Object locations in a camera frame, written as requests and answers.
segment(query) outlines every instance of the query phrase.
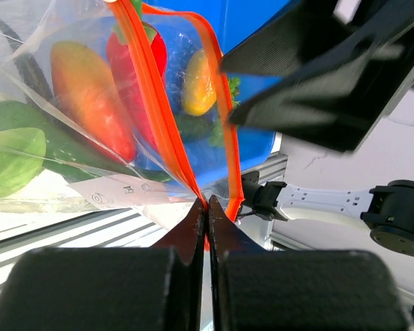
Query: black cable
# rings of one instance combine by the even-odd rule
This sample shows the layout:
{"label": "black cable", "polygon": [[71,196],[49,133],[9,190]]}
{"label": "black cable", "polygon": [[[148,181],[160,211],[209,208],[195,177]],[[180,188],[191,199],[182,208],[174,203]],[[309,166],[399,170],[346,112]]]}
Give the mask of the black cable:
{"label": "black cable", "polygon": [[289,251],[289,252],[294,251],[294,249],[292,249],[291,247],[288,247],[288,246],[282,245],[281,243],[278,243],[277,241],[273,241],[273,240],[271,240],[271,241],[270,241],[270,243],[271,243],[271,245],[272,245],[274,248],[278,248],[278,249],[280,249],[280,250],[287,250],[287,251]]}
{"label": "black cable", "polygon": [[244,217],[247,217],[247,216],[251,216],[251,215],[255,215],[256,213],[255,212],[245,212],[245,213],[243,213],[243,214],[238,214],[237,215],[237,219],[243,219]]}

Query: label on bag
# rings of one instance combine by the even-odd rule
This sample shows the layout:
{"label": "label on bag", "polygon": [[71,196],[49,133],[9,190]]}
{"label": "label on bag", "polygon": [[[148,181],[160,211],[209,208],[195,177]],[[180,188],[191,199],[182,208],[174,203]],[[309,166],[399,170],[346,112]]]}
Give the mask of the label on bag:
{"label": "label on bag", "polygon": [[127,174],[81,181],[70,184],[69,187],[100,210],[170,203],[163,183]]}

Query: mango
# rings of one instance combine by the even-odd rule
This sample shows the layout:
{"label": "mango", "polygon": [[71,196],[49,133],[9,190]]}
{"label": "mango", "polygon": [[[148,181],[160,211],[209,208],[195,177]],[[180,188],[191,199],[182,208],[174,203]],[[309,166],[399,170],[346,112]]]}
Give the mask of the mango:
{"label": "mango", "polygon": [[40,129],[0,131],[0,198],[24,188],[42,170],[46,138]]}
{"label": "mango", "polygon": [[96,52],[74,41],[54,44],[50,56],[60,110],[124,161],[131,162],[136,154],[133,125],[109,65]]}
{"label": "mango", "polygon": [[187,114],[201,116],[209,111],[216,102],[210,68],[204,50],[198,50],[186,69],[182,105]]}

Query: artificial vegetable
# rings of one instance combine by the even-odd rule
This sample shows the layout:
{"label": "artificial vegetable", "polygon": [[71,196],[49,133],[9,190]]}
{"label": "artificial vegetable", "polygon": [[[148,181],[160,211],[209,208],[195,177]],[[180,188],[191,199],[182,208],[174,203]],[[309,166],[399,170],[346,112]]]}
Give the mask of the artificial vegetable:
{"label": "artificial vegetable", "polygon": [[[233,107],[239,105],[239,102],[236,101],[236,97],[239,95],[239,85],[241,85],[241,79],[239,77],[228,78],[228,87],[230,88]],[[212,134],[208,142],[212,147],[224,147],[224,131],[220,117],[217,117],[213,124]]]}
{"label": "artificial vegetable", "polygon": [[213,122],[203,117],[194,117],[187,114],[176,114],[179,135],[184,143],[191,143],[210,136]]}
{"label": "artificial vegetable", "polygon": [[[140,18],[141,2],[141,0],[132,0],[132,4]],[[148,36],[150,48],[152,49],[162,82],[166,85],[166,44],[161,35],[152,26],[143,22],[143,27]],[[119,30],[119,27],[115,26],[113,30],[114,33],[111,34],[106,46],[106,54],[115,83],[117,84],[119,96],[129,115],[132,117],[133,125],[137,132],[141,135],[144,141],[157,151],[157,144],[155,143],[147,112],[143,104],[137,75],[132,59],[130,58],[128,45],[123,34]]]}
{"label": "artificial vegetable", "polygon": [[[42,110],[36,110],[19,101],[0,102],[0,131],[15,128],[38,128],[46,136],[46,156],[43,167],[56,172],[66,181],[75,183],[100,177],[91,170],[85,171],[67,163],[75,163],[109,172],[137,176],[130,168],[117,163],[87,143],[72,137],[70,133],[54,124],[44,116]],[[153,181],[169,181],[171,177],[164,171],[139,170],[141,176]]]}
{"label": "artificial vegetable", "polygon": [[[2,19],[0,19],[0,31],[3,36],[7,36],[6,41],[8,42],[11,50],[16,52],[23,41],[20,36]],[[15,66],[23,79],[23,82],[31,89],[33,89],[38,95],[43,97],[45,100],[52,100],[53,95],[50,90],[48,81],[46,80],[43,70],[38,65],[35,58],[30,52],[14,58]],[[26,96],[28,104],[37,107],[36,103],[28,96]]]}
{"label": "artificial vegetable", "polygon": [[182,105],[187,114],[201,116],[216,102],[210,68],[204,50],[198,50],[190,58],[184,79]]}
{"label": "artificial vegetable", "polygon": [[136,153],[132,124],[107,63],[85,45],[60,41],[52,47],[51,65],[60,110],[124,161],[131,162]]}
{"label": "artificial vegetable", "polygon": [[0,131],[0,198],[24,188],[40,172],[46,138],[40,129]]}

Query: clear plastic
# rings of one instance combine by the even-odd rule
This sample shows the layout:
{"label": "clear plastic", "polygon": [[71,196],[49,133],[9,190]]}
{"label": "clear plastic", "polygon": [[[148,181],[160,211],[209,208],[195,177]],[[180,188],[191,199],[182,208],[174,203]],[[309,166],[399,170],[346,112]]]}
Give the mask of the clear plastic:
{"label": "clear plastic", "polygon": [[181,203],[239,174],[215,36],[118,2],[0,1],[0,209]]}

